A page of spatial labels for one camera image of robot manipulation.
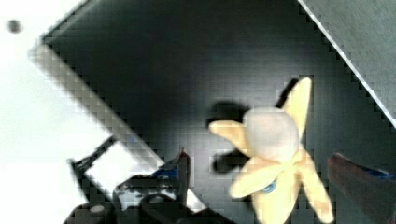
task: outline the yellow plush toy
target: yellow plush toy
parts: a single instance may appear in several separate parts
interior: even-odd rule
[[[250,157],[230,188],[234,198],[252,195],[262,224],[288,219],[303,183],[305,194],[323,223],[333,222],[332,204],[315,164],[300,143],[312,81],[308,77],[291,90],[282,109],[261,107],[248,111],[244,123],[219,120],[209,131],[231,141]]]

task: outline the blue tag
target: blue tag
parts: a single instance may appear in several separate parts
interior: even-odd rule
[[[270,185],[262,189],[262,192],[271,193],[272,191],[274,191],[275,188],[276,188],[276,179]]]
[[[160,169],[152,174],[153,177],[162,179],[178,179],[177,167],[172,170]]]

